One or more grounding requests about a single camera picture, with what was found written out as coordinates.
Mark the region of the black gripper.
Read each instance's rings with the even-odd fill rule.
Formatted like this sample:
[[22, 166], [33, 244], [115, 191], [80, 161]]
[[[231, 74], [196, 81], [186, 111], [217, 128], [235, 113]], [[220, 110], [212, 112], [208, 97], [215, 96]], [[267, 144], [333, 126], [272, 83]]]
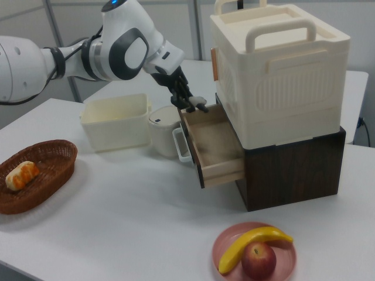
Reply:
[[187, 78], [179, 66], [172, 74], [152, 73], [152, 78], [161, 86], [167, 87], [171, 92], [171, 103], [178, 109], [191, 113], [195, 106], [189, 101], [192, 97]]

